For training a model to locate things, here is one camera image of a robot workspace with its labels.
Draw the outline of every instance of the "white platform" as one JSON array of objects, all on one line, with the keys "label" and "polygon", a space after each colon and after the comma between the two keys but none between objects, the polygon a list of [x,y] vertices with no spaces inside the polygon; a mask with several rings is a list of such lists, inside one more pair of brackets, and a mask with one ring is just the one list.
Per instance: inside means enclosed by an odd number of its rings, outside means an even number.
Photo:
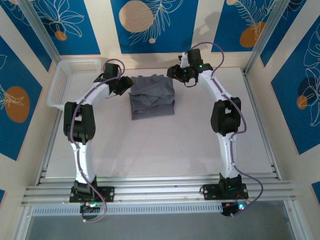
[{"label": "white platform", "polygon": [[[127,70],[126,76],[166,75],[166,69]],[[239,169],[272,173],[241,70],[220,68],[216,76],[234,97],[240,97],[248,131],[237,136]],[[187,176],[222,170],[218,137],[210,118],[214,103],[202,86],[186,88],[174,81],[175,114],[131,120],[128,93],[106,99],[94,113],[93,164],[98,177]],[[46,178],[74,178],[72,148],[63,133],[63,117]]]}]

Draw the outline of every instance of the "plastic basket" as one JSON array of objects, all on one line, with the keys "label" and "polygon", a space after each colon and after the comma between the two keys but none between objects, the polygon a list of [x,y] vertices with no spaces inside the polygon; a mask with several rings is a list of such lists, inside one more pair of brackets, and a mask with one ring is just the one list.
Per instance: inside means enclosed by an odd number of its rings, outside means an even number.
[{"label": "plastic basket", "polygon": [[99,58],[66,59],[58,63],[46,103],[64,110],[66,102],[75,102],[93,85],[101,73]]}]

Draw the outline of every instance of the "gray fabric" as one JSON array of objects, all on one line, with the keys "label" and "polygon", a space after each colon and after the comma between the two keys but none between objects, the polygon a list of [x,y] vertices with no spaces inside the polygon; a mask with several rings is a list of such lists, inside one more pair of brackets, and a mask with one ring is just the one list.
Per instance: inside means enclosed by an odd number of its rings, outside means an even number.
[{"label": "gray fabric", "polygon": [[132,120],[175,114],[175,90],[172,78],[164,75],[131,77]]}]

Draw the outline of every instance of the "purple cable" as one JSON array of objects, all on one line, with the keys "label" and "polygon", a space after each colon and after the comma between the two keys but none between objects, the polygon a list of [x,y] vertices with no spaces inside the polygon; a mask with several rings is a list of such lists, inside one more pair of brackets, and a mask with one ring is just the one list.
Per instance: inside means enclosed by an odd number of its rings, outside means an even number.
[{"label": "purple cable", "polygon": [[102,81],[101,83],[99,83],[95,88],[92,88],[85,96],[84,98],[77,104],[77,106],[75,107],[75,110],[74,110],[74,113],[73,113],[73,116],[72,116],[72,120],[71,120],[71,126],[70,126],[70,140],[72,143],[75,144],[76,146],[76,149],[77,149],[77,152],[76,152],[76,163],[77,163],[77,166],[78,166],[78,169],[80,171],[80,174],[81,174],[81,177],[83,177],[83,179],[85,180],[85,182],[89,185],[89,187],[99,196],[99,198],[102,200],[103,202],[103,205],[105,207],[104,211],[103,211],[103,215],[100,216],[99,218],[95,219],[95,220],[86,220],[85,222],[87,223],[96,223],[100,220],[102,220],[105,216],[106,216],[106,213],[107,213],[107,202],[105,200],[105,198],[100,194],[100,192],[89,182],[89,180],[87,179],[86,175],[84,174],[83,172],[83,169],[81,168],[81,164],[80,164],[80,153],[79,153],[79,145],[78,143],[74,140],[74,136],[73,136],[73,132],[74,132],[74,126],[75,126],[75,120],[76,120],[76,115],[77,115],[77,112],[81,106],[81,104],[90,96],[90,94],[92,94],[98,87],[100,87],[102,84],[105,84],[106,82],[109,82],[111,80],[114,80],[114,79],[118,79],[120,78],[124,73],[125,73],[125,70],[126,70],[126,67],[125,67],[125,64],[118,60],[118,59],[109,59],[107,62],[110,62],[110,61],[118,61],[122,64],[123,66],[123,71],[121,71],[121,74],[119,76],[115,76],[115,77],[112,77],[112,78],[109,78],[109,79],[106,79],[104,81]]},{"label": "purple cable", "polygon": [[[221,49],[221,47],[218,46],[216,43],[210,42],[210,41],[200,42],[200,43],[194,45],[191,49],[194,49],[195,47],[197,47],[197,46],[199,46],[199,45],[201,45],[201,44],[211,44],[211,45],[213,45],[213,46],[216,46],[216,47],[220,50],[220,52],[221,52],[221,54],[222,54],[222,61],[221,61],[221,63],[212,71],[212,73],[211,73],[211,79],[212,79],[212,81],[214,82],[214,84],[216,85],[216,87],[219,89],[219,91],[220,91],[220,93],[222,94],[222,96],[225,97],[225,98],[235,107],[235,109],[237,110],[237,112],[240,114],[240,117],[241,117],[242,122],[243,122],[244,129],[243,129],[242,131],[234,132],[234,133],[231,135],[231,137],[230,137],[231,163],[232,163],[234,169],[235,169],[238,173],[240,173],[241,175],[246,176],[247,178],[250,178],[250,179],[256,181],[256,182],[261,186],[261,191],[260,191],[260,193],[258,194],[258,196],[257,196],[253,201],[251,201],[251,202],[243,209],[243,210],[246,210],[246,209],[249,208],[253,203],[255,203],[255,202],[261,197],[261,195],[262,195],[263,192],[264,192],[264,186],[263,186],[263,184],[261,183],[261,181],[259,181],[257,178],[255,178],[255,177],[253,177],[253,176],[250,176],[249,174],[246,174],[246,173],[240,171],[240,170],[236,167],[235,160],[234,160],[233,140],[232,140],[232,139],[233,139],[234,136],[236,136],[236,135],[238,135],[238,134],[243,134],[243,133],[245,133],[245,132],[247,131],[247,122],[246,122],[245,116],[242,114],[242,112],[241,112],[241,110],[239,109],[239,107],[235,104],[235,102],[234,102],[231,98],[229,98],[227,95],[225,95],[225,94],[223,93],[222,88],[220,87],[220,85],[217,83],[217,81],[216,81],[215,78],[214,78],[214,73],[215,73],[215,71],[216,71],[218,68],[220,68],[221,65],[222,65],[222,64],[224,63],[224,61],[225,61],[224,51],[223,51],[223,50]],[[239,214],[239,213],[241,213],[241,212],[243,212],[243,211],[238,211],[236,214],[234,214],[234,216],[237,215],[237,214]]]}]

